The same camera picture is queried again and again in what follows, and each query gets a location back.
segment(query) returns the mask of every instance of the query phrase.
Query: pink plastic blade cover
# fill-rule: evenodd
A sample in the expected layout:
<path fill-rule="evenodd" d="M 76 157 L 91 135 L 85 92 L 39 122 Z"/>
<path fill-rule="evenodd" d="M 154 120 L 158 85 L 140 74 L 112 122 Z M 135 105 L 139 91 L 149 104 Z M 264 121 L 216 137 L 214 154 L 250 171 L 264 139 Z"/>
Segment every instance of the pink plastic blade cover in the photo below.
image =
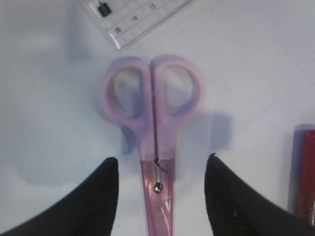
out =
<path fill-rule="evenodd" d="M 174 159 L 141 161 L 141 169 L 149 236 L 173 236 Z"/>

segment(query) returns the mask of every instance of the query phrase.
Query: scissors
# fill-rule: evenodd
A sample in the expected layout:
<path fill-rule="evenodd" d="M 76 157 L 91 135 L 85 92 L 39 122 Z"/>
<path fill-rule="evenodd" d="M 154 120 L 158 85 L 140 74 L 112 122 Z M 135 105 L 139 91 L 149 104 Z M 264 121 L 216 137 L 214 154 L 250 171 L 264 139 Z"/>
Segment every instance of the scissors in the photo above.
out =
<path fill-rule="evenodd" d="M 166 89 L 162 73 L 167 67 L 179 67 L 191 77 L 193 95 L 180 112 L 171 114 L 166 106 Z M 120 112 L 111 97 L 118 73 L 135 69 L 140 75 L 143 97 L 142 113 L 128 117 Z M 139 58 L 113 64 L 105 76 L 101 99 L 108 116 L 130 128 L 137 141 L 149 236 L 173 236 L 174 157 L 178 127 L 201 107 L 204 86 L 199 71 L 177 56 L 155 58 L 147 65 Z"/>

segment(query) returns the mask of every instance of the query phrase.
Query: scissor handle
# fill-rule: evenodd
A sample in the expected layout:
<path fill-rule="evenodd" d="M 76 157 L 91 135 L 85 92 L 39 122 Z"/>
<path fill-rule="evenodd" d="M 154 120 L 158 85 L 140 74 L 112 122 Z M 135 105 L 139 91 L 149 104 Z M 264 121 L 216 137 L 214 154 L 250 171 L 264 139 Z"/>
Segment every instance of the scissor handle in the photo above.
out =
<path fill-rule="evenodd" d="M 118 111 L 112 99 L 113 81 L 117 74 L 135 69 L 140 74 L 141 93 L 143 93 L 143 111 L 138 117 L 128 117 Z M 139 157 L 141 160 L 152 161 L 155 159 L 154 122 L 152 109 L 152 84 L 149 66 L 139 58 L 127 58 L 117 61 L 107 72 L 101 88 L 101 100 L 107 115 L 130 128 L 137 139 Z"/>
<path fill-rule="evenodd" d="M 162 80 L 163 71 L 170 66 L 185 70 L 191 78 L 193 95 L 184 111 L 171 114 L 165 104 L 166 91 Z M 177 128 L 192 117 L 201 107 L 204 100 L 204 86 L 200 72 L 187 60 L 177 56 L 164 56 L 152 62 L 155 91 L 155 110 L 157 126 L 158 155 L 161 160 L 170 160 L 175 155 Z"/>

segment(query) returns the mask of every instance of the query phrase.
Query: red marker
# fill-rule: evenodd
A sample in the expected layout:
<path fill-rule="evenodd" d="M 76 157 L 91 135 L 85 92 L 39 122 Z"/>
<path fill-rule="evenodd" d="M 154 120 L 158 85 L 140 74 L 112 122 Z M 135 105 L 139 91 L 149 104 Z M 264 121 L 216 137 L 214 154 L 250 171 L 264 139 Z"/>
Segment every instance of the red marker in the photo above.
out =
<path fill-rule="evenodd" d="M 296 214 L 315 226 L 315 130 L 305 135 Z"/>

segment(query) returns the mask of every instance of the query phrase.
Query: white table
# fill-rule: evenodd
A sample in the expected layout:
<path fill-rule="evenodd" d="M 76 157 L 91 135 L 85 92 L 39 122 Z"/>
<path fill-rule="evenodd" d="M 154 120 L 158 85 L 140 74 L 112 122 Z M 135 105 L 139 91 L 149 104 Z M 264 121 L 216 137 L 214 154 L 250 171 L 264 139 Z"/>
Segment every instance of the white table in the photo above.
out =
<path fill-rule="evenodd" d="M 112 235 L 146 235 L 137 151 L 126 150 L 132 139 L 104 120 L 97 102 L 109 63 L 121 56 L 180 55 L 205 78 L 202 114 L 177 142 L 175 236 L 212 235 L 203 194 L 211 152 L 287 208 L 294 133 L 315 124 L 314 12 L 313 0 L 196 0 L 119 52 L 75 0 L 1 0 L 0 232 L 115 156 Z"/>

